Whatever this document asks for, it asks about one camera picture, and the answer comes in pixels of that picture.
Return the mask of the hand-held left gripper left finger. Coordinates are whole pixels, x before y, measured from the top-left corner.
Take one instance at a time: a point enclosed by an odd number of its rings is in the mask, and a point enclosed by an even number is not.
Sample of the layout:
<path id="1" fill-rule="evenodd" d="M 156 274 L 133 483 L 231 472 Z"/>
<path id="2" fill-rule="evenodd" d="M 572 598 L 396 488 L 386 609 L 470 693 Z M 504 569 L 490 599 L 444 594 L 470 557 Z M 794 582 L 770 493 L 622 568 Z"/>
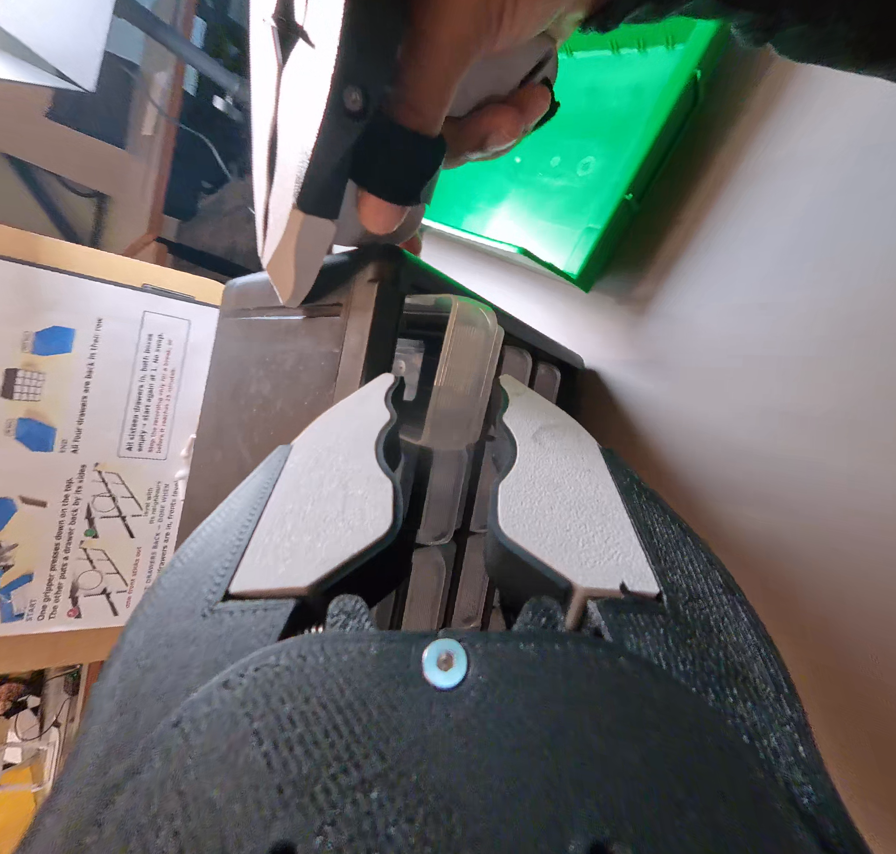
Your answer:
<path id="1" fill-rule="evenodd" d="M 407 569 L 394 551 L 404 498 L 397 410 L 385 372 L 335 403 L 288 453 L 228 586 L 236 602 L 303 602 L 323 613 L 352 594 L 375 607 Z"/>

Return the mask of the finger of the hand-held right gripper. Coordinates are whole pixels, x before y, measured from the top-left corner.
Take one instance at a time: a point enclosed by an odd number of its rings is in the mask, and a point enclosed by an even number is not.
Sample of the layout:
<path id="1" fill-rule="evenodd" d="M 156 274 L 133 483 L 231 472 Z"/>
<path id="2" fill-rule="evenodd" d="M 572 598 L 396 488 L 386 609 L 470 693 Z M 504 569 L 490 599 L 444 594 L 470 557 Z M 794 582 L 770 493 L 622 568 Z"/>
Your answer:
<path id="1" fill-rule="evenodd" d="M 299 0 L 300 7 L 306 0 Z M 249 68 L 252 126 L 252 196 L 259 257 L 271 261 L 296 207 L 307 166 L 301 131 L 293 127 L 291 80 L 283 81 L 292 47 L 278 27 L 296 30 L 294 0 L 249 0 Z"/>
<path id="2" fill-rule="evenodd" d="M 268 278 L 297 307 L 334 243 L 352 152 L 392 82 L 404 0 L 268 0 Z"/>

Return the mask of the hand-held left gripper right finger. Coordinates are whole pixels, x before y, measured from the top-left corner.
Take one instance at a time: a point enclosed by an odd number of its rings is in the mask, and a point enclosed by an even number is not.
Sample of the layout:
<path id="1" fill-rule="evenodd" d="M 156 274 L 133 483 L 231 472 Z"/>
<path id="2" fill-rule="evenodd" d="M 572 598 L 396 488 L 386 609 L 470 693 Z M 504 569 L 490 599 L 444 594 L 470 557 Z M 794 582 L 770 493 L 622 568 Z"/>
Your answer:
<path id="1" fill-rule="evenodd" d="M 498 391 L 487 575 L 508 627 L 533 600 L 571 630 L 590 602 L 658 610 L 661 585 L 597 440 L 510 375 Z"/>

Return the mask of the black drawer cabinet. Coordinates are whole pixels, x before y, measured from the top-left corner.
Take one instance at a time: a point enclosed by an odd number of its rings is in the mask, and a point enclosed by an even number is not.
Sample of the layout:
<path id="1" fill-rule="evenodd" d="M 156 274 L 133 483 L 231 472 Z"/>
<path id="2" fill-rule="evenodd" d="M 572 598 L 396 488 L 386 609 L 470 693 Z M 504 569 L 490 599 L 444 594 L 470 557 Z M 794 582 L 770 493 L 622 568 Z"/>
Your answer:
<path id="1" fill-rule="evenodd" d="M 471 291 L 394 245 L 328 257 L 297 308 L 263 273 L 228 281 L 176 545 L 279 446 L 392 371 L 404 301 Z"/>

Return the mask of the green plastic bin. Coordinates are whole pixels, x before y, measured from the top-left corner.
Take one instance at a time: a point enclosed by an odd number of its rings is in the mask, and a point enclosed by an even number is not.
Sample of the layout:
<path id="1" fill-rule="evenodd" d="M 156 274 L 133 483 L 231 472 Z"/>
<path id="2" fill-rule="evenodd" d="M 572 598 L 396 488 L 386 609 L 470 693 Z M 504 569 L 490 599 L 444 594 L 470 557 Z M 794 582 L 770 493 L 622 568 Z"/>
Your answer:
<path id="1" fill-rule="evenodd" d="M 587 292 L 700 105 L 728 40 L 674 17 L 574 34 L 554 118 L 509 154 L 442 173 L 424 227 L 538 265 Z"/>

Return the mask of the clear plastic drawer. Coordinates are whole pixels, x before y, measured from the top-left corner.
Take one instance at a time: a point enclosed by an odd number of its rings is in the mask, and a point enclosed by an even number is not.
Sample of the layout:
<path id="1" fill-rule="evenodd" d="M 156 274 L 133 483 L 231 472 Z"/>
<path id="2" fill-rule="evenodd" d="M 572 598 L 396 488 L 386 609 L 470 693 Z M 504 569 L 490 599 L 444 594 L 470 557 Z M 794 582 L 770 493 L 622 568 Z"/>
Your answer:
<path id="1" fill-rule="evenodd" d="M 504 331 L 486 304 L 448 294 L 409 296 L 393 372 L 399 407 L 400 486 L 420 547 L 449 543 L 461 526 Z"/>

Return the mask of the pale desk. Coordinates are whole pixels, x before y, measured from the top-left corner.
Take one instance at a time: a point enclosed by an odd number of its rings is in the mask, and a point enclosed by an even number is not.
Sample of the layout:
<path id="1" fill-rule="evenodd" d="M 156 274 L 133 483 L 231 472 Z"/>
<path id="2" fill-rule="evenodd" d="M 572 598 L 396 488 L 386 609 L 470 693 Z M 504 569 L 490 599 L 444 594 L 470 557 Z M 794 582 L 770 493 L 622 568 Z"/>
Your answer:
<path id="1" fill-rule="evenodd" d="M 424 260 L 587 367 L 577 417 L 725 563 L 894 852 L 894 85 L 729 40 L 589 292 Z"/>

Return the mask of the grey light stand pole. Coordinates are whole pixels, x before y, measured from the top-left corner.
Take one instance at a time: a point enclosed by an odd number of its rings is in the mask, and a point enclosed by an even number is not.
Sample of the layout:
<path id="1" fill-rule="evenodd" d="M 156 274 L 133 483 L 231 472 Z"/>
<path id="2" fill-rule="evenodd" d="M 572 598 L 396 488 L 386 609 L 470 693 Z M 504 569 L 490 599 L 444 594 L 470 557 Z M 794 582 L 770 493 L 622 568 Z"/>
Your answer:
<path id="1" fill-rule="evenodd" d="M 137 0 L 116 0 L 114 14 L 221 88 L 224 96 L 218 102 L 218 109 L 231 120 L 245 123 L 248 116 L 246 112 L 250 106 L 250 87 L 245 78 L 226 69 Z"/>

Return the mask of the set of clear drawers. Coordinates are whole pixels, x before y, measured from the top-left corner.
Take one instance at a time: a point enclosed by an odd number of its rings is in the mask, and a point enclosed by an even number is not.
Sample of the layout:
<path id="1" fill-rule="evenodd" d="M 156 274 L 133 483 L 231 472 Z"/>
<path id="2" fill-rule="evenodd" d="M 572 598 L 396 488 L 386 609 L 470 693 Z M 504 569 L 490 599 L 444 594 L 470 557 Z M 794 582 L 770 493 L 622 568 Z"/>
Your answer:
<path id="1" fill-rule="evenodd" d="M 399 410 L 399 480 L 406 523 L 416 534 L 409 578 L 375 608 L 382 629 L 503 629 L 499 596 L 486 565 L 487 517 L 497 481 L 497 406 L 487 406 L 477 442 L 437 452 L 418 442 L 442 343 L 405 332 L 392 372 L 405 382 Z"/>

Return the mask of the white reflector panel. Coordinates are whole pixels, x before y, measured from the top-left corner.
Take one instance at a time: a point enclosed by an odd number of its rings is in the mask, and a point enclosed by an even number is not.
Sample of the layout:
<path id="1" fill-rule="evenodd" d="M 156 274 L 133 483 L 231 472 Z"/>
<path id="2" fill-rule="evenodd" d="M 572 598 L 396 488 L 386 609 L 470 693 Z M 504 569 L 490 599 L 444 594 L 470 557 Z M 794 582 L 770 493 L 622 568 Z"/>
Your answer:
<path id="1" fill-rule="evenodd" d="M 117 0 L 1 0 L 3 82 L 93 92 Z"/>

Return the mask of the cluttered side table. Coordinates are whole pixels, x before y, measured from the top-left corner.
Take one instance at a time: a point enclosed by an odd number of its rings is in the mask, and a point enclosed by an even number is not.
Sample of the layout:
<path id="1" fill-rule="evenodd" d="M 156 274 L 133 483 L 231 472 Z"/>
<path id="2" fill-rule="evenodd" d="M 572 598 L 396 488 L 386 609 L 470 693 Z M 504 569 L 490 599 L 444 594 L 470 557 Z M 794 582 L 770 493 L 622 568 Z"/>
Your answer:
<path id="1" fill-rule="evenodd" d="M 2 675 L 1 777 L 12 765 L 38 760 L 52 779 L 51 792 L 73 747 L 89 685 L 86 664 Z M 27 826 L 1 823 L 2 852 L 16 848 L 33 818 Z"/>

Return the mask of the yellow object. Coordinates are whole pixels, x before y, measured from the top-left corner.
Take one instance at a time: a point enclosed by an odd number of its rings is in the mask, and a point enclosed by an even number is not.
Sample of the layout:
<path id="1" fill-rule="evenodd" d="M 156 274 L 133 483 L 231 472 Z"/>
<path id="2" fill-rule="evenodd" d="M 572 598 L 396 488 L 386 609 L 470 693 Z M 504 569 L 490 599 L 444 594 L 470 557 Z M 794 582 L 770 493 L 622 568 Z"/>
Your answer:
<path id="1" fill-rule="evenodd" d="M 1 823 L 2 827 L 27 826 L 39 806 L 48 796 L 52 779 L 46 775 L 44 765 L 30 760 L 12 765 L 2 771 Z"/>

